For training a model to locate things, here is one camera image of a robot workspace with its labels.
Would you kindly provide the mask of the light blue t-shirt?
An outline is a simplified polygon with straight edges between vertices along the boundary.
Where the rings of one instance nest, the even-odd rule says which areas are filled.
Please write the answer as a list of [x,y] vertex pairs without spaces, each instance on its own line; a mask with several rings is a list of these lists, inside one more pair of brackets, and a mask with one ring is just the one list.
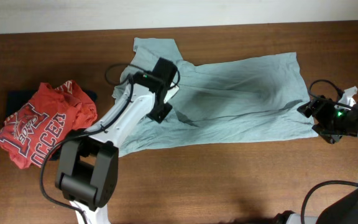
[[197,144],[315,137],[313,119],[297,110],[309,96],[294,52],[197,66],[183,59],[173,39],[135,38],[133,50],[125,75],[151,70],[165,58],[180,71],[179,90],[168,116],[161,123],[142,118],[120,156]]

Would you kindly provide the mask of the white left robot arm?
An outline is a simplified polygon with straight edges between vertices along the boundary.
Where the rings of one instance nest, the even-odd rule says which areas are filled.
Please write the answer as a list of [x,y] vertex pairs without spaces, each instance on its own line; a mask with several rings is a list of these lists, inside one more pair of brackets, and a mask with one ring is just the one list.
[[117,185],[119,148],[138,122],[160,123],[172,109],[178,72],[128,75],[124,93],[97,123],[61,143],[55,186],[68,200],[78,223],[108,223],[109,202]]

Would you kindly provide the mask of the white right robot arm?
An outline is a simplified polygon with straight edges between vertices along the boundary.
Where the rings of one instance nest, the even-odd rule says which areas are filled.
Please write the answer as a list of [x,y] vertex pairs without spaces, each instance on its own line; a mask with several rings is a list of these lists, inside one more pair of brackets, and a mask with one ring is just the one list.
[[[353,99],[357,89],[341,90],[338,88],[336,91],[338,98],[335,101],[323,95],[314,95],[312,100],[297,109],[305,117],[313,117],[317,120],[317,124],[312,127],[313,131],[331,145],[339,142],[344,136],[358,139],[358,100]],[[327,185],[345,185],[355,189],[325,208],[317,217],[307,217],[305,212],[308,200],[316,190]],[[273,222],[279,224],[358,223],[358,178],[355,182],[327,180],[315,185],[306,194],[300,213],[287,210],[277,214]]]

